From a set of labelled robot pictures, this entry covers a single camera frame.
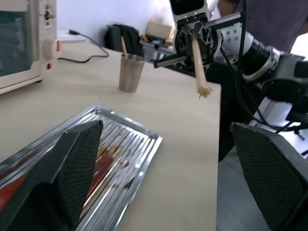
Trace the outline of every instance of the white table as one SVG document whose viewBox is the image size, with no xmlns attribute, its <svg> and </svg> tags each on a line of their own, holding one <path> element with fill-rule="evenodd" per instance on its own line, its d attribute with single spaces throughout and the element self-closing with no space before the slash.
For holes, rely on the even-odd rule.
<svg viewBox="0 0 308 231">
<path fill-rule="evenodd" d="M 63 57 L 99 54 L 87 43 L 63 45 Z M 198 99 L 195 79 L 145 64 L 135 94 L 117 89 L 120 53 L 87 64 L 59 61 L 42 83 L 0 95 L 0 161 L 86 107 L 101 104 L 163 137 L 120 228 L 214 231 L 220 86 Z"/>
</svg>

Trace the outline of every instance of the metal cup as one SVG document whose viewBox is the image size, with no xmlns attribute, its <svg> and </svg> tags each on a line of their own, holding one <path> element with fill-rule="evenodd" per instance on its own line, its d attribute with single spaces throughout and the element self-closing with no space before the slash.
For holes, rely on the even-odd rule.
<svg viewBox="0 0 308 231">
<path fill-rule="evenodd" d="M 121 57 L 119 89 L 123 92 L 136 92 L 144 66 L 144 58 L 128 54 Z"/>
</svg>

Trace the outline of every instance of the stick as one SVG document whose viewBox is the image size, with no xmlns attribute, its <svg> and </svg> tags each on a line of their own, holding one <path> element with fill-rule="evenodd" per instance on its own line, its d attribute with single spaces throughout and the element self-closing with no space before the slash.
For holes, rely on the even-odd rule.
<svg viewBox="0 0 308 231">
<path fill-rule="evenodd" d="M 121 41 L 122 41 L 122 48 L 123 48 L 123 52 L 124 52 L 124 56 L 125 58 L 127 58 L 127 50 L 126 50 L 126 45 L 125 45 L 125 41 L 124 41 L 124 38 L 123 36 L 121 37 Z"/>
<path fill-rule="evenodd" d="M 194 71 L 197 79 L 197 92 L 203 97 L 207 97 L 213 90 L 206 82 L 200 48 L 195 34 L 192 36 L 192 47 Z"/>
</svg>

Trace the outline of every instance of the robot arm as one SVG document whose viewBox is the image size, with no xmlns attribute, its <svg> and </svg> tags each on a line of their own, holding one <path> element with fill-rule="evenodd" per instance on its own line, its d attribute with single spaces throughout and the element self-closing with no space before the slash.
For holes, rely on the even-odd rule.
<svg viewBox="0 0 308 231">
<path fill-rule="evenodd" d="M 204 66 L 211 64 L 221 47 L 238 56 L 241 43 L 241 13 L 208 21 L 204 0 L 170 0 L 177 24 L 175 55 L 154 62 L 162 67 L 183 63 L 193 70 L 192 32 L 198 37 Z M 293 103 L 308 93 L 308 62 L 303 57 L 266 47 L 246 32 L 243 52 L 243 78 L 258 84 L 270 99 Z"/>
</svg>

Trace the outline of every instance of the oven glass window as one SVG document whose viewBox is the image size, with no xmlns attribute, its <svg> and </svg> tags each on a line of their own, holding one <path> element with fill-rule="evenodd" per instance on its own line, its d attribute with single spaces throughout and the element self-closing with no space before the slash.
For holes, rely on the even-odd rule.
<svg viewBox="0 0 308 231">
<path fill-rule="evenodd" d="M 38 60 L 38 23 L 33 19 L 30 4 L 25 12 L 0 11 L 0 77 L 29 70 Z"/>
<path fill-rule="evenodd" d="M 170 0 L 172 11 L 175 15 L 181 15 L 196 11 L 204 6 L 206 0 Z"/>
</svg>

